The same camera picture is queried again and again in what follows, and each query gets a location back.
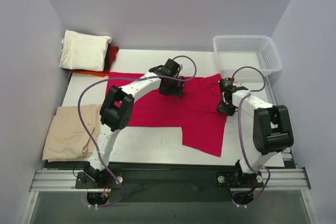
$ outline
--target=beige garment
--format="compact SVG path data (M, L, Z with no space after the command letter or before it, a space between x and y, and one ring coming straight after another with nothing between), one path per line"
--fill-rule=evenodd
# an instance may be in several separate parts
M101 104L81 106L83 120L95 140L100 132ZM91 156L94 144L78 116L77 106L58 107L51 122L42 160L69 161Z

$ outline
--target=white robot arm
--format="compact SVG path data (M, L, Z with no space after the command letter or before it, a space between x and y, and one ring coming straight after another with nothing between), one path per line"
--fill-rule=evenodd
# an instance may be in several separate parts
M158 89L160 87L160 83L161 83L161 79L160 78L153 78L153 79L149 79L149 77L152 76L157 76L156 74L152 73L152 72L147 72L144 76L141 77L141 79L143 78L148 78L146 80L143 81L134 81L131 84L128 84L126 86L121 86L119 88L117 87L112 87L111 92L124 92L125 94L127 94L127 97L125 99L125 101L123 102L129 102L129 99L133 98L133 102L136 102L138 99L142 98L144 95L146 95L147 93L151 92L152 90ZM108 107L112 107L113 104L108 104L108 103L112 103L112 100L109 101L109 98L107 97L104 101L104 104L102 106L102 122L105 121L106 116L111 115L111 113L118 113L118 111L110 111L110 109L108 109ZM126 118L121 119L120 122L120 127L119 128L124 128L124 126L126 126L129 122L130 122L130 116L127 116ZM105 123L102 124L101 126L101 130L100 132L104 133L106 132L107 134L101 134L99 139L98 139L98 146L99 146L99 150L100 150L100 155L104 161L105 164L109 163L109 157L111 152L113 151L113 146L115 143L115 140L117 139L117 136L119 135L121 129L115 129L114 131L111 132L111 127ZM89 158L89 163L91 165L92 168L97 169L99 171L104 170L104 166L103 164L100 162L99 158L98 158L98 153L97 153L97 149L95 149L91 155L91 157Z
M219 87L223 100L217 109L231 116L249 91L245 87L235 86L232 78L224 78L219 81ZM291 147L293 133L288 109L283 105L273 105L250 95L243 101L241 110L254 119L252 135L254 148L242 150L243 155L246 156L239 161L242 172L250 174L259 171L278 152Z

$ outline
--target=white tabletop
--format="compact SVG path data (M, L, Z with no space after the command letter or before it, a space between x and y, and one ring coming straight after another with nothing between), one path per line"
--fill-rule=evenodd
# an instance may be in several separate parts
M187 55L197 64L198 77L218 73L213 52L160 51L160 50L120 50L111 71L146 73L150 68L162 65L168 58ZM181 75L191 76L194 67L187 59L179 58L183 64ZM79 95L90 84L105 78L73 74L62 106L77 105ZM261 86L260 83L242 83L248 89ZM104 100L107 83L90 89L82 99L82 105L101 104ZM268 101L266 91L255 93ZM253 147L253 119L245 112L241 117L245 149ZM160 164L198 164L198 165L235 165L242 158L239 145L237 114L226 121L222 156L216 157L182 145L180 127L126 127L119 134L110 156L111 162L160 163ZM270 167L284 167L281 153L275 155L267 164Z

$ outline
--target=lavender wall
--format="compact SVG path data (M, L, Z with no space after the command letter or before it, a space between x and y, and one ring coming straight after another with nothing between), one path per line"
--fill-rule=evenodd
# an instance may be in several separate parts
M0 0L0 222L18 223L64 93L64 28L49 0Z
M272 39L283 71L271 78L288 106L293 157L307 168L321 223L336 220L336 0L291 0Z
M213 50L217 35L268 35L290 0L50 0L66 28L121 48Z

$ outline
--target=plastic basket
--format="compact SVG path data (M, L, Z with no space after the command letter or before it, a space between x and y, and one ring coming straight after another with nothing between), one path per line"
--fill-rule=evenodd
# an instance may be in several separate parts
M214 51L222 77L231 77L243 66L258 68L265 76L282 69L278 50L267 36L216 36ZM258 75L252 69L244 69L237 74L244 78Z

